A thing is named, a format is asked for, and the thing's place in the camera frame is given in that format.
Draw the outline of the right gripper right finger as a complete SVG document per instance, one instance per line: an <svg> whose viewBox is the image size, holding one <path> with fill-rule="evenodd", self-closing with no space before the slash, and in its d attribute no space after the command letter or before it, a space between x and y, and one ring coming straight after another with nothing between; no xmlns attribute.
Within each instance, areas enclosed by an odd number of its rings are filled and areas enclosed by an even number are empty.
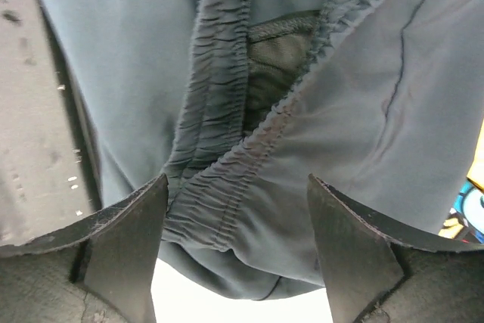
<svg viewBox="0 0 484 323"><path fill-rule="evenodd" d="M309 176L307 201L335 322L481 322L483 246L385 216Z"/></svg>

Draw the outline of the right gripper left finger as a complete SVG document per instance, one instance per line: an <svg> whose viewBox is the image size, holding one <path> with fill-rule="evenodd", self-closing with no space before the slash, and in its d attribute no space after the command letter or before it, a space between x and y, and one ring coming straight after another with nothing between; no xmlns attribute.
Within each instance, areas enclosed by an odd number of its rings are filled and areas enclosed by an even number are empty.
<svg viewBox="0 0 484 323"><path fill-rule="evenodd" d="M3 322L154 322L151 284L168 199L164 175L125 200L1 248Z"/></svg>

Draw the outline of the dark navy shorts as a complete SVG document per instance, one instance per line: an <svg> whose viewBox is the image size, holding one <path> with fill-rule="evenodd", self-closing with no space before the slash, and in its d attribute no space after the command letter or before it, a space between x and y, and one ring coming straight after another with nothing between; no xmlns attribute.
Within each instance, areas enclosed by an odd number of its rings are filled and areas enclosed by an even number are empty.
<svg viewBox="0 0 484 323"><path fill-rule="evenodd" d="M436 233L483 119L483 0L42 0L101 198L163 173L160 258L224 297L323 287L309 175Z"/></svg>

